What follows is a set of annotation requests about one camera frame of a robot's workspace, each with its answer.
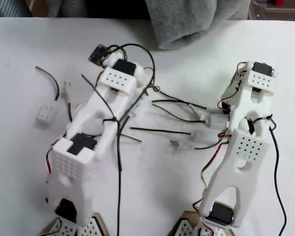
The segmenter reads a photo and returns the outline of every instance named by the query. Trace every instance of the white surface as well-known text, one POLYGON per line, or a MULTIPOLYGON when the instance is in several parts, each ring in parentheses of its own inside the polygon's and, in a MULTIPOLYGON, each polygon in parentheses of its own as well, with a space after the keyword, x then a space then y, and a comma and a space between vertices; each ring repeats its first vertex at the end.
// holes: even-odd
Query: white surface
MULTIPOLYGON (((69 119, 61 100, 63 106, 49 128, 35 123, 38 107, 53 98, 55 90, 51 81, 41 79, 34 66, 52 73, 59 84, 66 79, 81 83, 86 101, 92 89, 81 73, 95 81, 100 72, 88 61, 92 51, 98 43, 128 42, 155 48, 151 26, 140 21, 0 18, 0 235, 32 236, 54 217, 44 201, 45 154, 49 144, 64 133, 69 119)), ((139 49, 127 51, 130 60, 151 65, 139 49)), ((278 124, 278 185, 288 214, 285 235, 295 235, 295 22, 226 22, 191 46, 177 51, 152 50, 152 54, 157 85, 172 95, 211 106, 216 106, 239 61, 266 62, 280 70, 271 112, 278 124)), ((188 118, 176 105, 164 106, 188 118)), ((181 123, 148 107, 129 125, 191 131, 195 129, 192 126, 200 124, 181 123)), ((215 149, 174 151, 167 144, 169 137, 185 137, 130 131, 127 127, 124 133, 143 143, 121 140, 121 235, 164 236, 181 213, 191 210, 191 203, 201 197, 199 171, 215 149)), ((224 151, 225 147, 205 173, 206 179, 224 151)), ((274 162, 271 144, 259 173, 257 192, 242 227, 235 230, 237 235, 278 234, 283 215, 274 191, 274 162)), ((110 235, 116 235, 115 147, 94 171, 98 179, 94 183, 98 189, 95 210, 102 215, 110 235)))

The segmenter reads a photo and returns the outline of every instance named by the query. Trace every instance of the black cable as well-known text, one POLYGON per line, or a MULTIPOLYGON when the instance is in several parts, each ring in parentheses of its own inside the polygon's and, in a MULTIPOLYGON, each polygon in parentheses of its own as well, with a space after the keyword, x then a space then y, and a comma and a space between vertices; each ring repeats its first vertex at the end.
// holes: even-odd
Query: black cable
MULTIPOLYGON (((118 210, 117 210, 117 236, 119 236, 119 225, 120 225, 120 201, 121 201, 121 171, 122 171, 122 168, 121 168, 121 161, 120 161, 120 135, 121 135, 121 130, 120 130, 120 122, 128 116, 128 113, 131 111, 131 109, 139 102, 139 100, 141 99, 141 97, 144 95, 144 94, 147 94, 147 89, 153 85, 154 86, 154 82, 155 82, 155 62, 154 62, 154 58, 152 56, 152 54, 149 52, 148 49, 146 49, 145 47, 139 45, 139 44, 135 44, 135 43, 127 43, 127 44, 124 44, 124 45, 121 45, 121 46, 118 46, 117 48, 115 48, 111 53, 114 53, 116 52, 117 50, 122 50, 124 47, 127 47, 127 46, 134 46, 134 47, 139 47, 139 48, 142 48, 143 50, 145 50, 147 52, 147 54, 149 55, 149 57, 151 58, 151 61, 152 61, 152 65, 153 65, 153 74, 152 74, 152 77, 151 77, 151 80, 150 82, 148 83, 148 85, 143 89, 142 93, 137 97, 137 99, 130 105, 130 107, 125 111, 125 113, 122 115, 122 117, 117 120, 116 117, 113 115, 113 117, 115 118, 115 121, 117 122, 118 124, 118 129, 117 129, 117 156, 118 156, 118 171, 119 171, 119 174, 118 174, 118 185, 119 185, 119 190, 118 190, 118 210)), ((89 80, 86 79, 86 81, 93 87, 93 89, 95 91, 96 88, 89 82, 89 80)))
POLYGON ((209 149, 209 148, 212 148, 216 145, 218 145, 220 142, 222 141, 222 139, 220 139, 219 141, 217 141, 216 143, 210 145, 210 146, 207 146, 207 147, 195 147, 194 150, 204 150, 204 149, 209 149))
POLYGON ((108 49, 111 49, 111 48, 117 48, 118 50, 122 50, 122 53, 123 53, 123 59, 124 60, 128 60, 128 55, 127 55, 127 52, 119 45, 116 45, 116 44, 113 44, 113 45, 110 45, 108 47, 108 49))
POLYGON ((192 103, 192 102, 187 102, 187 101, 184 101, 184 100, 182 100, 182 99, 180 99, 180 98, 177 98, 177 97, 174 97, 174 96, 170 96, 170 95, 164 93, 163 91, 159 91, 159 93, 162 94, 162 95, 164 95, 164 96, 166 96, 166 97, 169 97, 169 98, 175 99, 175 100, 177 100, 177 101, 179 101, 179 102, 181 102, 181 103, 191 104, 191 105, 193 105, 193 106, 195 106, 195 107, 198 107, 198 108, 201 108, 201 109, 205 109, 205 110, 207 110, 207 107, 204 107, 204 106, 201 106, 201 105, 198 105, 198 104, 192 103))
POLYGON ((196 204, 198 204, 198 203, 201 202, 201 201, 202 201, 202 199, 197 200, 196 202, 194 202, 194 203, 192 204, 193 209, 196 210, 197 213, 199 213, 199 210, 196 208, 196 204))
POLYGON ((151 131, 151 132, 164 132, 164 133, 191 135, 191 133, 188 133, 188 132, 173 131, 173 130, 166 130, 166 129, 147 129, 147 128, 140 128, 140 127, 130 127, 130 129, 143 130, 143 131, 151 131))
POLYGON ((274 142, 275 152, 276 152, 276 161, 275 161, 275 167, 274 167, 274 186, 275 186, 275 192, 276 192, 277 199, 279 200, 279 203, 280 203, 281 209, 283 211, 283 215, 284 215, 284 224, 283 224, 283 226, 282 226, 282 228, 280 230, 280 233, 279 233, 279 236, 281 236, 282 233, 283 233, 283 231, 284 231, 284 229, 285 229, 286 223, 287 223, 287 216, 286 216, 286 212, 284 210, 284 206, 283 206, 283 203, 282 203, 280 194, 279 194, 279 190, 278 190, 278 187, 277 187, 277 179, 276 179, 276 176, 277 176, 277 168, 278 168, 278 165, 279 165, 279 147, 277 145, 277 142, 276 142, 276 139, 275 139, 275 136, 274 136, 274 133, 273 133, 273 129, 271 127, 269 127, 269 130, 270 130, 270 133, 271 133, 273 142, 274 142))
POLYGON ((97 79, 96 79, 96 83, 95 83, 95 87, 97 87, 97 83, 98 83, 98 80, 99 80, 99 77, 103 74, 103 70, 98 74, 97 76, 97 79))
POLYGON ((152 106, 157 107, 157 108, 163 110, 164 112, 170 114, 171 116, 173 116, 173 117, 175 117, 175 118, 177 118, 177 119, 179 119, 179 120, 181 120, 181 121, 184 121, 184 122, 190 122, 190 123, 205 123, 204 120, 187 120, 187 119, 183 119, 183 118, 180 118, 180 117, 174 115, 173 113, 167 111, 165 108, 162 108, 162 107, 157 106, 157 105, 155 105, 155 104, 152 104, 152 106))
POLYGON ((270 116, 267 117, 259 117, 257 119, 255 119, 252 124, 255 124, 257 121, 262 120, 262 119, 268 119, 272 122, 272 124, 274 125, 274 127, 272 128, 272 131, 274 131, 276 129, 276 123, 274 122, 274 120, 272 119, 273 114, 271 114, 270 116))
POLYGON ((58 228, 56 231, 54 231, 54 232, 50 232, 50 233, 43 233, 43 234, 40 234, 39 236, 54 235, 54 234, 56 234, 56 233, 59 233, 60 230, 61 230, 61 228, 62 228, 62 221, 60 220, 59 217, 57 218, 57 220, 60 222, 60 226, 59 226, 59 228, 58 228))
POLYGON ((68 103, 68 114, 69 114, 69 120, 72 122, 73 119, 72 119, 71 103, 70 102, 68 103))
POLYGON ((149 86, 150 88, 153 88, 154 92, 160 92, 161 88, 159 86, 155 86, 155 77, 154 77, 154 80, 153 80, 153 83, 149 86))
POLYGON ((131 106, 125 111, 125 113, 123 114, 123 116, 121 117, 120 120, 123 120, 127 115, 128 113, 131 111, 131 109, 139 102, 139 100, 141 99, 141 97, 147 93, 147 89, 153 85, 154 86, 154 82, 155 82, 155 62, 154 62, 154 58, 152 56, 152 54, 149 52, 148 49, 146 49, 145 47, 139 45, 139 44, 136 44, 136 43, 127 43, 127 44, 124 44, 124 45, 121 45, 120 48, 124 48, 124 47, 127 47, 127 46, 134 46, 134 47, 139 47, 139 48, 142 48, 143 50, 146 51, 146 53, 149 55, 149 57, 151 58, 151 61, 152 61, 152 65, 153 65, 153 74, 152 74, 152 77, 151 77, 151 80, 149 82, 149 84, 147 85, 147 87, 145 89, 143 89, 142 93, 138 96, 138 98, 131 104, 131 106))
POLYGON ((49 72, 47 72, 46 70, 44 70, 44 69, 42 69, 42 68, 40 68, 38 66, 35 66, 35 68, 42 71, 42 72, 44 72, 44 73, 46 73, 47 75, 49 75, 54 80, 54 82, 56 84, 56 87, 57 87, 57 94, 56 94, 56 97, 55 97, 55 100, 57 101, 58 98, 59 98, 59 95, 60 95, 60 88, 59 88, 59 84, 58 84, 57 80, 49 72))

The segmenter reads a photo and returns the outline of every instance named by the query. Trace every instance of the wire connector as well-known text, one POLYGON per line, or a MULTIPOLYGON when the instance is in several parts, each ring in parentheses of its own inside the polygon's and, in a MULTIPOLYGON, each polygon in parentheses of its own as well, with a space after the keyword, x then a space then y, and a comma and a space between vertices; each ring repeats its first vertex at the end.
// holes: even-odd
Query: wire connector
POLYGON ((188 144, 184 144, 179 142, 178 140, 170 140, 170 146, 174 147, 174 148, 183 148, 183 149, 191 149, 194 150, 195 147, 192 145, 188 145, 188 144))
POLYGON ((52 119, 55 117, 58 111, 58 102, 52 101, 45 103, 43 107, 40 109, 36 120, 42 124, 49 124, 52 119))
POLYGON ((74 93, 74 84, 71 81, 64 81, 64 95, 68 103, 72 103, 74 93))

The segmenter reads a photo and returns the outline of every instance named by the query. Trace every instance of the red wire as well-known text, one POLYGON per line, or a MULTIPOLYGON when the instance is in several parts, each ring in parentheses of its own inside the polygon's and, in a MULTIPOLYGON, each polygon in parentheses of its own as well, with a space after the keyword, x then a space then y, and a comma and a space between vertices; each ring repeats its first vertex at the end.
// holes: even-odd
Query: red wire
POLYGON ((231 96, 229 96, 229 97, 226 97, 226 98, 223 98, 223 99, 221 99, 218 103, 217 103, 217 107, 219 108, 219 109, 224 109, 223 107, 220 107, 219 106, 219 104, 221 103, 221 102, 224 102, 225 100, 228 100, 228 99, 230 99, 230 98, 232 98, 232 97, 234 97, 235 95, 236 95, 236 93, 238 92, 238 90, 236 90, 236 92, 233 94, 233 95, 231 95, 231 96))
POLYGON ((222 145, 224 145, 224 144, 228 144, 229 142, 223 142, 223 143, 220 143, 220 145, 218 146, 218 148, 217 148, 217 150, 215 151, 215 153, 214 153, 214 155, 213 155, 213 157, 208 161, 208 163, 203 167, 203 169, 201 170, 201 179, 202 179, 202 181, 205 183, 205 188, 207 188, 207 184, 206 184, 206 182, 205 182, 205 180, 204 180, 204 178, 203 178, 203 171, 205 171, 211 164, 212 164, 212 162, 214 161, 214 159, 216 158, 216 156, 217 156, 217 154, 219 153, 219 151, 220 151, 220 149, 221 149, 221 147, 222 147, 222 145))
MULTIPOLYGON (((50 144, 51 146, 55 145, 61 138, 57 139, 56 141, 54 141, 52 144, 50 144)), ((49 163, 49 158, 48 158, 48 154, 49 152, 52 150, 53 148, 49 149, 48 152, 46 153, 46 165, 47 165, 47 169, 48 169, 48 173, 49 175, 51 174, 51 166, 49 163)))
POLYGON ((207 227, 209 230, 211 230, 212 231, 212 236, 214 236, 214 231, 213 231, 213 229, 211 228, 211 227, 209 227, 208 225, 206 225, 203 221, 202 221, 202 224, 205 226, 205 227, 207 227))
POLYGON ((46 165, 47 165, 47 169, 48 169, 48 173, 49 173, 49 175, 51 174, 51 166, 50 166, 50 163, 49 163, 48 154, 49 154, 49 152, 50 152, 51 150, 52 150, 52 148, 49 149, 48 152, 46 153, 46 165))

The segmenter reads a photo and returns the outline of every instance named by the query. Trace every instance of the hole pattern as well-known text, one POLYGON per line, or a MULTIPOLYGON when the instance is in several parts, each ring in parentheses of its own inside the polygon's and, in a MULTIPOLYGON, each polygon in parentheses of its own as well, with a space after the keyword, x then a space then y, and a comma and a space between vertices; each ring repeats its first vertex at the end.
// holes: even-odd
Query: hole pattern
MULTIPOLYGON (((60 223, 57 220, 49 233, 55 232, 59 229, 60 223)), ((62 222, 62 227, 60 231, 55 234, 55 236, 75 236, 77 231, 77 236, 101 236, 99 227, 94 219, 91 219, 89 224, 84 228, 72 228, 70 225, 66 225, 66 222, 62 222)))
POLYGON ((182 220, 175 236, 192 236, 193 235, 193 229, 190 226, 189 222, 187 220, 182 220))
POLYGON ((258 153, 261 151, 262 143, 251 138, 241 137, 237 145, 236 154, 247 161, 253 162, 257 160, 258 153))
POLYGON ((57 155, 56 169, 71 178, 76 178, 78 174, 78 163, 65 156, 57 155))
POLYGON ((269 79, 268 76, 263 77, 262 75, 254 74, 254 75, 250 76, 250 78, 248 80, 248 83, 251 86, 256 86, 256 87, 258 87, 260 89, 262 89, 262 88, 269 89, 272 86, 273 80, 269 79))
POLYGON ((117 74, 109 73, 109 75, 111 75, 112 78, 106 78, 106 80, 110 79, 111 82, 115 82, 116 84, 119 84, 121 80, 127 80, 127 78, 123 78, 122 76, 118 76, 117 78, 117 74))

